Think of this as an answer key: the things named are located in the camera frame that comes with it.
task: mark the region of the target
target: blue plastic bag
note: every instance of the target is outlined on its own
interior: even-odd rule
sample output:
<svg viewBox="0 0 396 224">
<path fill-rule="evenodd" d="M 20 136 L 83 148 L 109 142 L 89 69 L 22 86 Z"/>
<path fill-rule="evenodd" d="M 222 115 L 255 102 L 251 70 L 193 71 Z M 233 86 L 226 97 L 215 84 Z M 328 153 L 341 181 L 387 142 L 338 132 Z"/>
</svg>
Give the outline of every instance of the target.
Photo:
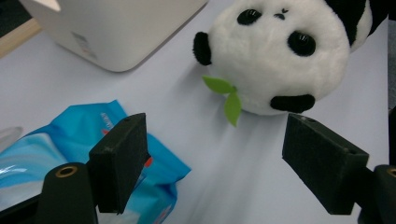
<svg viewBox="0 0 396 224">
<path fill-rule="evenodd" d="M 1 188 L 43 180 L 58 165 L 87 162 L 92 147 L 126 116 L 117 101 L 69 106 L 49 125 L 27 134 L 0 153 L 0 197 Z M 191 169 L 151 134 L 148 152 L 151 159 L 139 177 L 125 214 L 98 215 L 100 223 L 162 223 L 173 210 L 176 182 Z"/>
</svg>

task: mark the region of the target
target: plastic wrapper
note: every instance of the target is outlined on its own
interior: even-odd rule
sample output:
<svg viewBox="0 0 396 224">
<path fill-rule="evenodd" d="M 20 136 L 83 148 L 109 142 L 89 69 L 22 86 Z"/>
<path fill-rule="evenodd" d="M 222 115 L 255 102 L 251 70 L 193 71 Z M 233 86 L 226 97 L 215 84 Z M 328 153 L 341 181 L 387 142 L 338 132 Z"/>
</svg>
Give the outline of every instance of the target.
<svg viewBox="0 0 396 224">
<path fill-rule="evenodd" d="M 52 123 L 0 153 L 0 210 L 37 195 L 52 168 L 87 162 L 89 151 L 127 115 L 117 101 L 72 105 Z M 190 171 L 166 146 L 148 134 L 146 163 L 124 214 L 99 214 L 99 223 L 162 223 L 177 202 L 176 182 Z"/>
</svg>

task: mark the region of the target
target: panda plush toy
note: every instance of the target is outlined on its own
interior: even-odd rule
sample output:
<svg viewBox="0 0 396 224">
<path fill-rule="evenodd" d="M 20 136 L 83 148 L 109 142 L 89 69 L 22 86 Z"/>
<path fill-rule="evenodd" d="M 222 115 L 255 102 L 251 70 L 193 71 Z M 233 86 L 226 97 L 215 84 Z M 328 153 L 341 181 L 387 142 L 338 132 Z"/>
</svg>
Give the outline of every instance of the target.
<svg viewBox="0 0 396 224">
<path fill-rule="evenodd" d="M 193 53 L 231 110 L 302 113 L 337 88 L 349 54 L 387 16 L 387 0 L 236 0 L 196 34 Z"/>
</svg>

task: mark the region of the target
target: white table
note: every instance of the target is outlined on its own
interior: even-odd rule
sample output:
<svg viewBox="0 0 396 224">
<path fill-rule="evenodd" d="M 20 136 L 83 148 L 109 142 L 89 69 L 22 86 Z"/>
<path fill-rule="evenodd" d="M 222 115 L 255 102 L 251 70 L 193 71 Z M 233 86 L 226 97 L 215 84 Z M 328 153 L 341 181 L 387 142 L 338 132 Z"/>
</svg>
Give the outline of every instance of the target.
<svg viewBox="0 0 396 224">
<path fill-rule="evenodd" d="M 327 214 L 282 160 L 287 116 L 243 113 L 227 123 L 224 98 L 201 80 L 207 74 L 192 55 L 192 40 L 207 31 L 231 0 L 211 0 L 144 63 L 110 73 L 57 46 L 44 33 L 0 60 L 0 129 L 24 133 L 48 124 L 69 105 L 118 99 L 127 113 L 145 112 L 148 131 L 191 168 L 178 184 L 177 206 L 165 223 L 356 223 Z M 352 54 L 346 78 L 305 114 L 371 157 L 388 162 L 388 23 Z"/>
</svg>

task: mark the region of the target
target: plush leaf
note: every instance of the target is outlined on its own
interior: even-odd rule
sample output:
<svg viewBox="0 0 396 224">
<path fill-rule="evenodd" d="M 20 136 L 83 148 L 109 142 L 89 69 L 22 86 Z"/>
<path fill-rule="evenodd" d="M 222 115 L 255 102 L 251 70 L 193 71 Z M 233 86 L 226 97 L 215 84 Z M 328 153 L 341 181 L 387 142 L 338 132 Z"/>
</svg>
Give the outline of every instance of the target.
<svg viewBox="0 0 396 224">
<path fill-rule="evenodd" d="M 236 92 L 236 88 L 222 78 L 203 76 L 203 80 L 206 86 L 215 93 L 226 94 Z"/>
<path fill-rule="evenodd" d="M 236 92 L 230 93 L 225 101 L 224 113 L 227 120 L 236 127 L 236 123 L 242 111 L 242 104 Z"/>
</svg>

